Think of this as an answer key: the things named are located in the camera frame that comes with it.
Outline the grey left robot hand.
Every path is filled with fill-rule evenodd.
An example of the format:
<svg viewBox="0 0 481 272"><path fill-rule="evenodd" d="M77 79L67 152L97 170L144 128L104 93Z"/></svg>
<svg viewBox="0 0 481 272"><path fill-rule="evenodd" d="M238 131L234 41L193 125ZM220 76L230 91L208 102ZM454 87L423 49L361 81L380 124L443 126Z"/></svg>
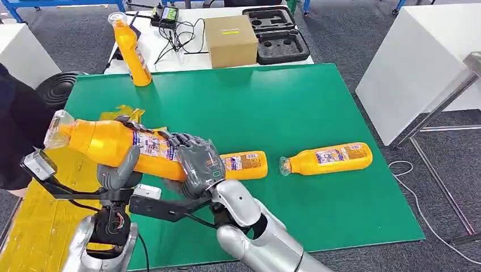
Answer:
<svg viewBox="0 0 481 272"><path fill-rule="evenodd" d="M98 164L96 178L99 184L107 190L120 190L138 185L143 177L143 173L134 170L139 157L140 147L132 145L118 167Z"/></svg>

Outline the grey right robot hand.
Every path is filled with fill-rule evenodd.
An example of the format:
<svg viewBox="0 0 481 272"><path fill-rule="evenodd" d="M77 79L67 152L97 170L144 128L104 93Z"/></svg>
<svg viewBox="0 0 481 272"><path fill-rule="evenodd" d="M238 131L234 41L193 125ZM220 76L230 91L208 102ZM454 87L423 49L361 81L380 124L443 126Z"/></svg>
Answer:
<svg viewBox="0 0 481 272"><path fill-rule="evenodd" d="M163 178L162 182L167 189L187 199L198 199L207 196L209 188L225 179L225 165L212 141L166 130L160 130L158 134L174 147L186 175L183 183Z"/></svg>

